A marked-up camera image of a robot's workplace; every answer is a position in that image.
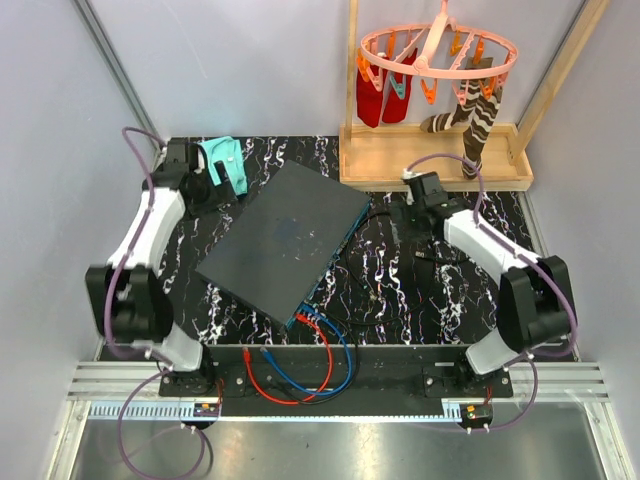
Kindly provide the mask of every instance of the gray wall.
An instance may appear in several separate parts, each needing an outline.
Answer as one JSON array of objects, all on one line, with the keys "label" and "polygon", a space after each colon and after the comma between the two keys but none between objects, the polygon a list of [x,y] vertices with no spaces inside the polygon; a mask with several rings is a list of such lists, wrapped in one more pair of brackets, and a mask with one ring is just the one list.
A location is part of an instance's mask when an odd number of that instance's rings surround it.
[{"label": "gray wall", "polygon": [[[344,123],[348,0],[92,3],[163,134],[337,135]],[[461,25],[496,32],[520,50],[499,121],[519,120],[580,4],[449,3]],[[439,9],[440,0],[360,0],[358,39],[393,25],[430,23]],[[445,57],[451,61],[438,60]],[[413,82],[407,122],[453,109],[449,82],[440,83],[431,107]]]},{"label": "gray wall", "polygon": [[611,2],[528,148],[533,205],[569,264],[579,348],[604,371],[640,472],[640,3]]},{"label": "gray wall", "polygon": [[70,1],[4,0],[0,45],[0,476],[31,480],[98,342],[84,273],[126,232],[141,174],[119,133],[133,118]]}]

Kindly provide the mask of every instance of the black square board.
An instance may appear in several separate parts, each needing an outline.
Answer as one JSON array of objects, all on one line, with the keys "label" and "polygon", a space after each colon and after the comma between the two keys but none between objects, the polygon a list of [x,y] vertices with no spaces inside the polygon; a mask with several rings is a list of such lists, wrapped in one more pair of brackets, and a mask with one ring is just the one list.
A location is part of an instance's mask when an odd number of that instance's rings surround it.
[{"label": "black square board", "polygon": [[287,161],[197,272],[286,324],[366,213],[370,197]]}]

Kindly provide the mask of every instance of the marble-patterned mat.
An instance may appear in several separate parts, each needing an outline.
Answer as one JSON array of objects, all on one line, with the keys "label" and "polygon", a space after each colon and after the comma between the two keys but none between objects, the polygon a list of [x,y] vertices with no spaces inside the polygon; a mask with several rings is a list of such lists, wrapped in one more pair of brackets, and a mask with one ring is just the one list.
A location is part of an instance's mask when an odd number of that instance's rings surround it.
[{"label": "marble-patterned mat", "polygon": [[[182,221],[164,254],[160,279],[169,295],[176,322],[194,338],[208,344],[310,343],[317,339],[296,326],[288,335],[195,272],[197,265],[229,230],[233,220],[259,193],[285,160],[293,160],[338,179],[337,137],[241,138],[249,193],[239,204],[196,220]],[[476,194],[464,194],[474,201]],[[373,194],[373,211],[385,210],[402,194]],[[485,195],[482,214],[509,238],[531,248],[523,213],[515,193]],[[398,248],[389,219],[377,217],[362,229],[352,245],[356,275],[370,285],[364,292],[341,259],[325,275],[314,301],[330,314],[359,321],[403,315],[427,297],[424,307],[393,324],[358,328],[363,344],[473,343],[495,325],[497,287],[473,262],[460,266],[432,265],[413,255],[416,245]],[[450,255],[444,244],[438,254]]]}]

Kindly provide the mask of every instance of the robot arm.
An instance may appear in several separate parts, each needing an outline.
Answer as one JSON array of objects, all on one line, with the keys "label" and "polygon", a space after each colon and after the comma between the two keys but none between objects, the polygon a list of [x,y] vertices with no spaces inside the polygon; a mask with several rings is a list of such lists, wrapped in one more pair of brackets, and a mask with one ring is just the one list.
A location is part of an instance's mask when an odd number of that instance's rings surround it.
[{"label": "robot arm", "polygon": [[391,207],[392,221],[403,223],[394,232],[410,240],[439,239],[459,248],[499,286],[496,328],[470,346],[456,365],[463,382],[473,382],[502,368],[524,351],[570,332],[571,324],[556,295],[535,270],[540,266],[558,285],[573,308],[566,264],[558,257],[540,258],[512,242],[479,217],[460,199],[450,199],[436,173],[405,179],[407,204]]},{"label": "robot arm", "polygon": [[[207,349],[174,323],[173,308],[158,280],[162,254],[177,223],[235,200],[224,166],[216,165],[221,185],[215,187],[196,144],[170,142],[167,158],[152,173],[154,203],[140,237],[129,252],[118,278],[111,308],[112,333],[118,344],[144,349],[171,362],[176,372],[212,377]],[[129,231],[105,265],[92,266],[85,281],[98,332],[104,336],[104,308],[108,285],[127,253],[135,231],[149,208],[143,184],[140,207]]]}]

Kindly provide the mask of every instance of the orange clothespin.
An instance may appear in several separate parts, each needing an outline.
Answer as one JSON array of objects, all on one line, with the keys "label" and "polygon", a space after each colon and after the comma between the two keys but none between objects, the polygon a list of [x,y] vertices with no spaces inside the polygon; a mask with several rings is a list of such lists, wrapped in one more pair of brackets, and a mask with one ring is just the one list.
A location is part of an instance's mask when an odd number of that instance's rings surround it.
[{"label": "orange clothespin", "polygon": [[473,64],[477,65],[482,60],[484,54],[484,39],[480,37],[478,44],[476,45],[476,53],[473,54]]},{"label": "orange clothespin", "polygon": [[482,80],[480,80],[480,88],[482,89],[484,98],[489,100],[491,98],[491,94],[493,93],[493,89],[496,88],[496,77],[491,77],[486,87],[482,83]]},{"label": "orange clothespin", "polygon": [[393,59],[393,49],[396,46],[396,32],[395,30],[391,31],[389,35],[389,41],[387,42],[387,58],[389,60]]},{"label": "orange clothespin", "polygon": [[422,86],[422,92],[429,102],[429,105],[433,105],[436,101],[436,94],[438,93],[438,79],[433,79],[433,88],[427,87],[427,82],[424,81],[424,78],[420,80],[420,86]]},{"label": "orange clothespin", "polygon": [[356,57],[356,64],[358,65],[358,70],[360,70],[360,75],[365,82],[369,81],[369,72],[367,69],[369,68],[369,61],[364,58],[362,55],[362,49],[358,48],[358,56]]},{"label": "orange clothespin", "polygon": [[456,35],[453,37],[453,43],[449,49],[449,55],[452,57],[462,50],[462,44],[460,43],[460,32],[456,31]]}]

